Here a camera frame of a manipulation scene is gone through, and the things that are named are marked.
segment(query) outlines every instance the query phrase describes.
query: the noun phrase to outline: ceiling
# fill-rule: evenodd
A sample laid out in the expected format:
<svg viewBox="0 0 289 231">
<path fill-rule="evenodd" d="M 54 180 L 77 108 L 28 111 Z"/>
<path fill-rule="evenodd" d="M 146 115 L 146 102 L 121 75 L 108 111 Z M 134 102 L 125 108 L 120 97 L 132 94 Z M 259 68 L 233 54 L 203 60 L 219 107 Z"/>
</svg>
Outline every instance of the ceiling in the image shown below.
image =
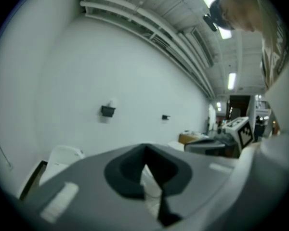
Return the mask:
<svg viewBox="0 0 289 231">
<path fill-rule="evenodd" d="M 212 32 L 202 16 L 209 10 L 203 0 L 125 0 L 143 9 L 152 10 L 166 20 L 178 32 L 195 27 L 203 37 L 213 57 L 214 65 L 204 72 L 211 84 L 215 98 L 212 103 L 225 104 L 230 95 L 263 94 L 264 82 L 260 71 L 262 57 L 261 34 L 233 31 L 230 39 L 222 39 Z M 237 73 L 234 90 L 228 90 L 228 75 Z"/>
</svg>

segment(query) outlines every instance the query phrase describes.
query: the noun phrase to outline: hair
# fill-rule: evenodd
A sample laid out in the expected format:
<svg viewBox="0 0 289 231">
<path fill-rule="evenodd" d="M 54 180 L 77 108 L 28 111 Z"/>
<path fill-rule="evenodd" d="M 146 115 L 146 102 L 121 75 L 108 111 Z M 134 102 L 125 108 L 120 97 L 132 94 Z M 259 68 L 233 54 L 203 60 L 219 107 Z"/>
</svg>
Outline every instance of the hair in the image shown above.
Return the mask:
<svg viewBox="0 0 289 231">
<path fill-rule="evenodd" d="M 210 8 L 210 18 L 213 23 L 226 30 L 234 30 L 223 18 L 222 9 L 220 7 L 220 0 L 214 0 Z"/>
</svg>

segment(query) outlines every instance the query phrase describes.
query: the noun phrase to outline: white wall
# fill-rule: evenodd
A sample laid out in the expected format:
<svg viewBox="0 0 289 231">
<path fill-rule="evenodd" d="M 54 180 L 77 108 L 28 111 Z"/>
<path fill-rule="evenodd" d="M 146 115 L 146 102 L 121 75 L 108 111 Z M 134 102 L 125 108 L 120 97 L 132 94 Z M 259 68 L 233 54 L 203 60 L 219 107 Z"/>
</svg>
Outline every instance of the white wall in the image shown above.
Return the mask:
<svg viewBox="0 0 289 231">
<path fill-rule="evenodd" d="M 58 144 L 86 155 L 141 141 L 168 143 L 205 130 L 209 103 L 166 56 L 135 35 L 81 16 L 57 42 L 36 99 L 39 148 Z M 101 105 L 117 98 L 113 118 Z M 161 116 L 170 115 L 168 122 Z"/>
<path fill-rule="evenodd" d="M 216 110 L 213 108 L 212 104 L 209 105 L 209 117 L 209 131 L 211 131 L 213 129 L 213 125 L 216 123 Z"/>
<path fill-rule="evenodd" d="M 80 13 L 79 0 L 26 0 L 0 38 L 0 152 L 2 187 L 18 195 L 41 159 L 34 97 L 41 69 L 65 27 Z"/>
</svg>

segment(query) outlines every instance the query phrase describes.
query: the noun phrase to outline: white sticker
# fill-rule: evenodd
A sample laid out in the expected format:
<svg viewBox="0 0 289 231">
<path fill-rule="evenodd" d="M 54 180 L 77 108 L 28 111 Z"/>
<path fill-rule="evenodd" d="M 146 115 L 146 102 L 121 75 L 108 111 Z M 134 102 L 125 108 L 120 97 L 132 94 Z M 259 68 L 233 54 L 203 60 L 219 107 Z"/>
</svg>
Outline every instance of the white sticker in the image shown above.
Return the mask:
<svg viewBox="0 0 289 231">
<path fill-rule="evenodd" d="M 42 210 L 40 216 L 50 223 L 55 223 L 74 199 L 78 190 L 78 185 L 66 182 L 63 189 Z"/>
<path fill-rule="evenodd" d="M 224 174 L 230 174 L 233 170 L 232 167 L 227 167 L 227 166 L 223 166 L 223 165 L 215 164 L 215 163 L 211 163 L 209 165 L 209 168 L 216 170 L 216 171 L 219 171 L 219 172 L 222 172 Z"/>
</svg>

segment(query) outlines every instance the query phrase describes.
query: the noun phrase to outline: white chair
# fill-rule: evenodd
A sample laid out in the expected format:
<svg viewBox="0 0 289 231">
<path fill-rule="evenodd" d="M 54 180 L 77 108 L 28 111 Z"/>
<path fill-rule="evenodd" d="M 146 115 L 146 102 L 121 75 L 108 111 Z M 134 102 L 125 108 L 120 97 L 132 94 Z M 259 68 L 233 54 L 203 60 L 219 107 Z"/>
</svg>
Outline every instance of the white chair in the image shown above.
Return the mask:
<svg viewBox="0 0 289 231">
<path fill-rule="evenodd" d="M 46 170 L 39 180 L 39 185 L 42 185 L 72 163 L 83 159 L 84 157 L 84 153 L 78 148 L 57 145 L 50 154 Z"/>
</svg>

